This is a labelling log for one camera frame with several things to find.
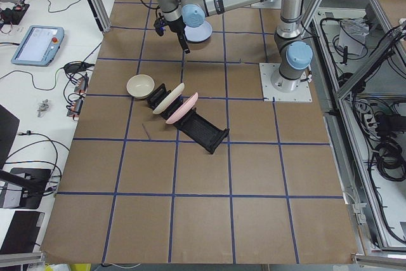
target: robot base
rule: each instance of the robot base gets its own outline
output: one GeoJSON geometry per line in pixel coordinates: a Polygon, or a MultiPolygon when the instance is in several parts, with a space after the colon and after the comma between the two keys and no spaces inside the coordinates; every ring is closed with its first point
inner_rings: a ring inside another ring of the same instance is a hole
{"type": "Polygon", "coordinates": [[[290,93],[284,93],[276,89],[272,82],[271,76],[274,71],[279,68],[279,63],[260,63],[259,70],[261,72],[262,93],[264,101],[272,102],[296,102],[310,103],[312,102],[309,84],[307,82],[299,83],[296,90],[290,93]]]}

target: power adapter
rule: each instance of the power adapter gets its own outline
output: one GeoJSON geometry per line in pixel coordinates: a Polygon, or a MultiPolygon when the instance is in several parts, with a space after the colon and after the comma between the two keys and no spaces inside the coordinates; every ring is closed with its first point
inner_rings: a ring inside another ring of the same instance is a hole
{"type": "Polygon", "coordinates": [[[63,66],[66,73],[85,72],[86,69],[93,67],[94,64],[86,62],[70,62],[63,66]]]}

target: white plate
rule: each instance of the white plate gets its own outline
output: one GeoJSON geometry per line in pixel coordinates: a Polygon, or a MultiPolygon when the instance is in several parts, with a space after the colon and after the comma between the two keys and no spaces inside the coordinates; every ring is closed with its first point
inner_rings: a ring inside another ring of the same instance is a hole
{"type": "Polygon", "coordinates": [[[171,91],[170,94],[167,95],[167,97],[165,97],[165,99],[162,100],[162,102],[160,102],[158,104],[158,106],[154,109],[154,111],[152,113],[153,114],[162,113],[165,109],[167,109],[170,106],[170,104],[173,103],[173,101],[175,101],[175,99],[178,96],[180,96],[182,94],[184,89],[185,89],[185,84],[180,83],[175,89],[173,89],[173,91],[171,91]]]}
{"type": "Polygon", "coordinates": [[[186,38],[191,43],[201,43],[202,41],[205,41],[211,36],[212,32],[213,28],[207,21],[204,21],[202,25],[197,28],[191,28],[188,26],[185,28],[186,38]]]}
{"type": "Polygon", "coordinates": [[[146,98],[154,90],[155,82],[146,74],[133,76],[127,82],[127,91],[135,98],[146,98]]]}

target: black monitor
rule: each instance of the black monitor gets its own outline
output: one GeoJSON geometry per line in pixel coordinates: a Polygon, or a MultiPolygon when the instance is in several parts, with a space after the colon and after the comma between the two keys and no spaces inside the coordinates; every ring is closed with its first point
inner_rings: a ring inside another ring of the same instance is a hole
{"type": "Polygon", "coordinates": [[[20,120],[0,105],[0,169],[3,168],[17,135],[20,120]]]}
{"type": "Polygon", "coordinates": [[[11,194],[20,195],[19,207],[37,209],[41,202],[41,194],[45,191],[51,175],[51,170],[13,168],[10,173],[3,171],[4,164],[17,135],[19,124],[20,120],[0,105],[0,180],[6,182],[0,193],[0,205],[4,207],[8,188],[8,192],[12,192],[11,194]],[[21,190],[13,190],[13,185],[20,187],[21,190]]]}

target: pink plate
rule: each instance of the pink plate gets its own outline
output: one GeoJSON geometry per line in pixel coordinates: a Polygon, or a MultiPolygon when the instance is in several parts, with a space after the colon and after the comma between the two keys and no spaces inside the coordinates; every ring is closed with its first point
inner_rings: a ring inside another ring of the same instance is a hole
{"type": "Polygon", "coordinates": [[[171,117],[166,120],[166,124],[173,124],[178,122],[192,107],[196,104],[198,94],[195,93],[190,98],[188,98],[183,104],[176,109],[176,111],[171,115],[171,117]]]}

